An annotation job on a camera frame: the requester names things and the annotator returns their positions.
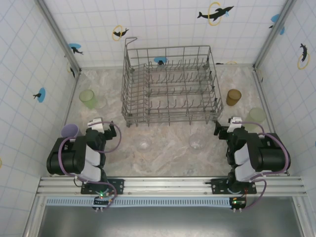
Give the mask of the blue oval shark sticker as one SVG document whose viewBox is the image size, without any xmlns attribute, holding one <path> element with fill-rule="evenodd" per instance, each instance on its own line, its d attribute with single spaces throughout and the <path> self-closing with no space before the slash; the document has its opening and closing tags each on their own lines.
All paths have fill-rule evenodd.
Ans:
<svg viewBox="0 0 316 237">
<path fill-rule="evenodd" d="M 81 54 L 83 55 L 83 51 L 80 51 L 81 45 L 78 43 L 70 43 L 68 44 L 69 48 L 73 52 L 73 54 Z"/>
</svg>

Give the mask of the pale yellow-green frosted cup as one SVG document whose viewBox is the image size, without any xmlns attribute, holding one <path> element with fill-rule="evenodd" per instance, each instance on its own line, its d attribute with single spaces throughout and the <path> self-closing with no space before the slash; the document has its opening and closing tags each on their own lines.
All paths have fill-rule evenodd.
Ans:
<svg viewBox="0 0 316 237">
<path fill-rule="evenodd" d="M 262 124 L 263 121 L 266 119 L 266 113 L 263 109 L 259 107 L 252 108 L 249 113 L 247 114 L 247 117 L 245 118 L 245 122 L 256 122 L 259 124 Z M 256 124 L 245 124 L 245 129 L 247 131 L 252 131 L 254 129 L 259 128 Z"/>
</svg>

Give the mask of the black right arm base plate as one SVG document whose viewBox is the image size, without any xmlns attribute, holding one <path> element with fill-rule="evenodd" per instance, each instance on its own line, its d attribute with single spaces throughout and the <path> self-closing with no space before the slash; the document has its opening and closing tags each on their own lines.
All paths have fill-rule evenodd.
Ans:
<svg viewBox="0 0 316 237">
<path fill-rule="evenodd" d="M 256 185 L 254 183 L 230 181 L 226 179 L 210 180 L 212 193 L 215 195 L 244 195 L 257 194 Z"/>
</svg>

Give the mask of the grey wire dish rack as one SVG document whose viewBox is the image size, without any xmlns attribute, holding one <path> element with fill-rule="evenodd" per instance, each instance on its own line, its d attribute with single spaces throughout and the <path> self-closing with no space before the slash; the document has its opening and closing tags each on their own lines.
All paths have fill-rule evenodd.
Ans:
<svg viewBox="0 0 316 237">
<path fill-rule="evenodd" d="M 209 45 L 134 48 L 125 39 L 121 113 L 127 126 L 216 121 L 224 105 Z M 166 57 L 158 67 L 155 57 Z"/>
</svg>

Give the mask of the green frosted plastic cup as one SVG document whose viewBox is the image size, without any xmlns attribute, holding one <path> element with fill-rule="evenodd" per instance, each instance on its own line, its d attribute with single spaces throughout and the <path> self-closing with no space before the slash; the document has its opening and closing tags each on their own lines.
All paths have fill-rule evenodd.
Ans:
<svg viewBox="0 0 316 237">
<path fill-rule="evenodd" d="M 80 101 L 89 109 L 94 109 L 97 104 L 95 93 L 91 89 L 86 89 L 79 94 Z"/>
</svg>

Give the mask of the steel sheet panel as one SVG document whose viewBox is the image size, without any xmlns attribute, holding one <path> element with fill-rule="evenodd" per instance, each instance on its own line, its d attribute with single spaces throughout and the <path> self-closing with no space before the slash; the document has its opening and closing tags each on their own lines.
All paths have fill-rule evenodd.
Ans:
<svg viewBox="0 0 316 237">
<path fill-rule="evenodd" d="M 316 237 L 299 198 L 220 207 L 49 206 L 39 199 L 23 237 Z"/>
</svg>

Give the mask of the amber frosted plastic cup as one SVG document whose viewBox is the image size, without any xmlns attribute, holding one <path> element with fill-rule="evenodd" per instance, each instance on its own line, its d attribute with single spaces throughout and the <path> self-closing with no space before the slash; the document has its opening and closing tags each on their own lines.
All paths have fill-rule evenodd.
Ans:
<svg viewBox="0 0 316 237">
<path fill-rule="evenodd" d="M 234 106 L 241 98 L 241 92 L 237 89 L 230 89 L 227 93 L 226 103 L 228 106 Z"/>
</svg>

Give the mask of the aluminium mounting rail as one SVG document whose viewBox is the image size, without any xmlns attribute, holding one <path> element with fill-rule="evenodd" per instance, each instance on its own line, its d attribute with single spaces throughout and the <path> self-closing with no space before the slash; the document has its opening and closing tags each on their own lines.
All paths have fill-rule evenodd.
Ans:
<svg viewBox="0 0 316 237">
<path fill-rule="evenodd" d="M 120 197 L 233 197 L 212 193 L 211 179 L 224 177 L 111 177 L 124 179 L 123 194 Z M 255 183 L 257 194 L 247 197 L 304 197 L 307 195 L 300 177 L 267 176 Z M 80 193 L 82 183 L 65 176 L 43 177 L 37 189 L 38 196 L 79 197 L 95 196 Z"/>
</svg>

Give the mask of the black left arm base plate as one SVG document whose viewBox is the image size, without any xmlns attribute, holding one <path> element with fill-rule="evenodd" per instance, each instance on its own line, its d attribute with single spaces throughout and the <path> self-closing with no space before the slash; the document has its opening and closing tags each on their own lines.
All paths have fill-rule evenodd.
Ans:
<svg viewBox="0 0 316 237">
<path fill-rule="evenodd" d="M 118 195 L 123 194 L 124 179 L 108 179 L 108 182 L 114 186 Z M 99 193 L 113 194 L 114 189 L 109 185 L 87 183 L 82 185 L 80 193 L 83 195 L 96 195 Z"/>
</svg>

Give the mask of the aluminium corner post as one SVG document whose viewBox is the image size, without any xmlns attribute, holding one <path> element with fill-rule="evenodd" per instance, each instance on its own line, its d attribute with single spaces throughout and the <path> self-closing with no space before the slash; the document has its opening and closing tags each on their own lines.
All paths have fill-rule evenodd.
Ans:
<svg viewBox="0 0 316 237">
<path fill-rule="evenodd" d="M 285 5 L 282 11 L 280 12 L 277 21 L 274 23 L 272 27 L 272 31 L 270 32 L 267 39 L 265 40 L 263 47 L 261 48 L 254 64 L 252 65 L 254 71 L 257 71 L 257 69 L 263 63 L 263 60 L 266 58 L 277 36 L 281 32 L 281 29 L 285 26 L 285 22 L 296 2 L 297 0 L 286 0 Z"/>
<path fill-rule="evenodd" d="M 68 59 L 71 68 L 73 69 L 74 73 L 79 75 L 81 72 L 81 68 L 74 57 L 74 54 L 69 47 L 67 41 L 65 40 L 62 32 L 60 31 L 57 23 L 55 22 L 50 10 L 48 9 L 44 0 L 35 0 L 36 5 L 41 11 L 42 16 L 46 20 L 48 26 L 50 27 L 51 31 L 53 32 L 54 36 L 56 37 L 60 47 L 62 48 L 66 58 Z"/>
</svg>

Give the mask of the lilac plastic cup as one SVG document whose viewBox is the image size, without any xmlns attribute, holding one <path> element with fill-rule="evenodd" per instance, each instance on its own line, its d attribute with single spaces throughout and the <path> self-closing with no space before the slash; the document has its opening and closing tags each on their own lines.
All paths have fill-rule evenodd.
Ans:
<svg viewBox="0 0 316 237">
<path fill-rule="evenodd" d="M 81 131 L 76 124 L 66 124 L 61 129 L 61 137 L 78 137 L 81 136 Z"/>
</svg>

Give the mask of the blue splash sticker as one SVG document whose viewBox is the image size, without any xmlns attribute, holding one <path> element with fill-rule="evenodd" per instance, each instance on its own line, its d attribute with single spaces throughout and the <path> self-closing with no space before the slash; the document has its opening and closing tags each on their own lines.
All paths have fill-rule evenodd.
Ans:
<svg viewBox="0 0 316 237">
<path fill-rule="evenodd" d="M 272 21 L 272 25 L 269 27 L 269 29 L 272 29 L 275 25 L 275 23 L 277 22 L 277 20 L 279 19 L 279 14 L 276 14 L 274 15 L 272 18 L 271 18 L 271 21 Z M 283 35 L 285 32 L 285 26 L 283 25 L 281 30 L 280 30 L 280 35 Z"/>
</svg>

